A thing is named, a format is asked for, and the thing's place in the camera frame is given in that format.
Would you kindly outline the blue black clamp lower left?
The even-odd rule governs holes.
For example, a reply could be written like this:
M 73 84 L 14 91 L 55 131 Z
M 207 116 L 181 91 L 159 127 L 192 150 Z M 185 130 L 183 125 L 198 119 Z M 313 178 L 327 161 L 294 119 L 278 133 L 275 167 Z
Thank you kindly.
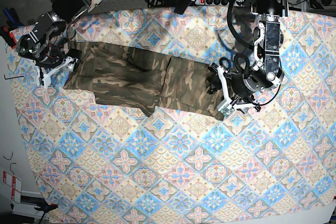
M 57 204 L 48 204 L 43 198 L 21 196 L 22 213 L 35 218 L 47 218 L 48 213 L 58 208 Z

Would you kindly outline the black orange clamp upper left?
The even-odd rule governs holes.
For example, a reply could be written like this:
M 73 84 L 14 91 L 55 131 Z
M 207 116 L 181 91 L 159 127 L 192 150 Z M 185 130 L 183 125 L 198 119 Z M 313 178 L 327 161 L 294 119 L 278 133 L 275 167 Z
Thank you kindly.
M 12 30 L 16 28 L 15 19 L 12 17 L 8 8 L 4 8 L 3 13 L 5 14 L 7 20 L 7 26 L 1 26 L 1 37 L 12 49 L 14 49 L 17 44 L 16 38 L 12 33 Z

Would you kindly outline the patterned tile tablecloth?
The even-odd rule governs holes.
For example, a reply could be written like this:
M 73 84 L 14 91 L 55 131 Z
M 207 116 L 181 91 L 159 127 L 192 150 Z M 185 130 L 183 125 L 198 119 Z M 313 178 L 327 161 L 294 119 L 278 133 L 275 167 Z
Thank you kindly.
M 281 24 L 279 91 L 260 112 L 224 121 L 158 108 L 98 105 L 37 86 L 6 48 L 28 170 L 54 223 L 220 223 L 294 212 L 327 221 L 335 204 L 335 18 L 291 11 Z

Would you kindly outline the white power strip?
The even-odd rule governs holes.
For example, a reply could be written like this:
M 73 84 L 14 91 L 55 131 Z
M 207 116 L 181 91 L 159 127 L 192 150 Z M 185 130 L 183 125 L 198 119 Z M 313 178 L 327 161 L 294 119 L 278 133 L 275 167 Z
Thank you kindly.
M 248 0 L 235 0 L 234 7 L 245 6 Z M 191 6 L 228 6 L 229 0 L 191 0 Z

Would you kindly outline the black hex key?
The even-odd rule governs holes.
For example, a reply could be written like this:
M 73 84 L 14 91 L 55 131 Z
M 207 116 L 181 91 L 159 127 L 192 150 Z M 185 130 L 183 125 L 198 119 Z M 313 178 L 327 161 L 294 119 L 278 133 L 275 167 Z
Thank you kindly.
M 12 80 L 12 79 L 18 79 L 18 78 L 23 78 L 24 76 L 6 76 L 5 74 L 4 74 L 4 79 L 5 80 Z

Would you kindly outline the camouflage T-shirt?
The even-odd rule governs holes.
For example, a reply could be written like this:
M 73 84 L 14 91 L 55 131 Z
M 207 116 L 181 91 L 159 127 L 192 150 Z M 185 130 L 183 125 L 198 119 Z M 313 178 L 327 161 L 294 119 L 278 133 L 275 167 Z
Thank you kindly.
M 81 61 L 64 89 L 90 91 L 97 104 L 138 108 L 147 117 L 158 106 L 224 118 L 217 110 L 222 92 L 209 93 L 205 63 L 105 42 L 79 42 L 77 49 Z

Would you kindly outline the red white label card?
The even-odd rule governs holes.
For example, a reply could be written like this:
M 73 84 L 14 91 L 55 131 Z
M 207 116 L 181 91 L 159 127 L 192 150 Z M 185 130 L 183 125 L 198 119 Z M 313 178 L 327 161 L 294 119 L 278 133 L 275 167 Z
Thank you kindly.
M 22 180 L 4 170 L 1 175 L 1 195 L 13 202 L 21 203 Z

